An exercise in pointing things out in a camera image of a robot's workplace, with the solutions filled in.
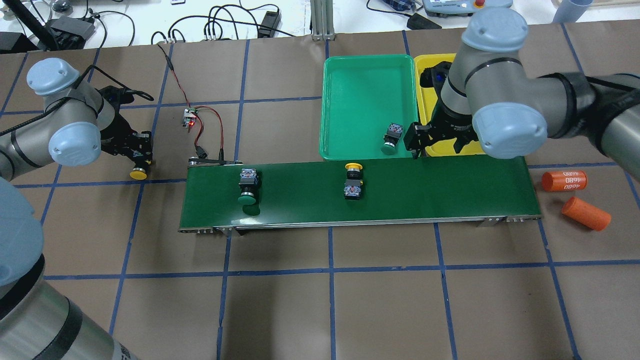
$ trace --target red wire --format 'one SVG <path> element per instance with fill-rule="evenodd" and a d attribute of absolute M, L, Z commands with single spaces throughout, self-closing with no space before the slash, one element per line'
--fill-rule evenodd
<path fill-rule="evenodd" d="M 218 121 L 220 121 L 220 149 L 224 149 L 225 148 L 225 131 L 222 126 L 222 117 L 220 117 L 220 114 L 210 106 L 199 105 L 199 106 L 196 106 L 195 108 L 211 110 L 213 111 L 214 114 L 216 114 L 216 116 L 218 117 Z"/>
<path fill-rule="evenodd" d="M 180 91 L 182 92 L 183 96 L 184 96 L 184 101 L 187 103 L 187 106 L 191 107 L 191 103 L 189 102 L 189 99 L 187 98 L 187 94 L 184 91 L 182 85 L 180 84 L 180 80 L 178 80 L 178 75 L 175 74 L 174 70 L 171 70 L 171 73 L 173 74 L 173 77 L 175 78 L 175 82 L 178 84 L 178 87 L 180 88 Z M 220 114 L 212 107 L 209 106 L 204 106 L 204 105 L 199 105 L 195 107 L 196 109 L 208 109 L 213 111 L 214 114 L 216 114 L 216 116 L 218 117 L 218 120 L 220 121 L 220 149 L 224 149 L 225 148 L 225 133 L 224 133 L 224 129 L 222 126 L 222 118 L 220 117 Z M 194 114 L 196 119 L 198 119 L 198 122 L 200 123 L 200 130 L 198 131 L 198 134 L 196 135 L 196 138 L 193 140 L 193 145 L 198 146 L 198 140 L 200 139 L 200 135 L 202 135 L 202 132 L 204 131 L 204 123 L 202 122 L 202 119 L 197 115 Z"/>
<path fill-rule="evenodd" d="M 200 139 L 200 135 L 202 135 L 202 131 L 204 131 L 204 123 L 202 122 L 202 120 L 197 114 L 194 114 L 194 115 L 196 119 L 198 119 L 198 122 L 200 123 L 200 130 L 198 131 L 198 134 L 196 135 L 195 140 L 193 140 L 193 145 L 198 146 L 198 139 Z"/>
<path fill-rule="evenodd" d="M 178 80 L 178 76 L 175 74 L 174 70 L 171 70 L 171 73 L 173 74 L 173 77 L 175 78 L 175 82 L 178 83 L 178 87 L 180 88 L 180 91 L 184 95 L 184 102 L 187 103 L 187 106 L 191 107 L 191 103 L 189 102 L 189 99 L 187 99 L 187 94 L 184 92 L 184 89 L 182 88 L 182 85 L 180 85 L 180 80 Z"/>

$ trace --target green plastic tray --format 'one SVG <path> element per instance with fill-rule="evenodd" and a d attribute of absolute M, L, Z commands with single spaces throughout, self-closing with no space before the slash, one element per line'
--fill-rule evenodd
<path fill-rule="evenodd" d="M 320 155 L 326 160 L 409 158 L 380 147 L 389 124 L 418 121 L 415 70 L 408 55 L 334 56 L 324 63 Z"/>

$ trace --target orange cylinder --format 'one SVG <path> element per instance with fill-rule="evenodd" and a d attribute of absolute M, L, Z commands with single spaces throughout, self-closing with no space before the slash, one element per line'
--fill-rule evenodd
<path fill-rule="evenodd" d="M 611 214 L 575 196 L 564 204 L 562 214 L 595 231 L 603 231 L 611 222 Z"/>
<path fill-rule="evenodd" d="M 542 174 L 542 187 L 548 192 L 570 192 L 587 187 L 587 174 L 581 170 L 549 171 Z"/>

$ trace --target orange foam block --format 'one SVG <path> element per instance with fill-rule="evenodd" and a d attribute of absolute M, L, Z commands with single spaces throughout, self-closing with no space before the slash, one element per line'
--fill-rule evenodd
<path fill-rule="evenodd" d="M 562 214 L 595 231 L 603 231 L 611 222 L 611 214 L 575 196 L 564 204 Z"/>

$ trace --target green conveyor belt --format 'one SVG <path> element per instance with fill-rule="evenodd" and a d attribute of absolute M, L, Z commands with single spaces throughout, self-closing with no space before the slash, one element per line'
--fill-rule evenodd
<path fill-rule="evenodd" d="M 343 197 L 347 161 L 190 167 L 180 231 L 541 217 L 523 158 L 357 162 L 364 166 L 360 200 Z M 256 205 L 237 202 L 242 168 L 260 173 Z"/>

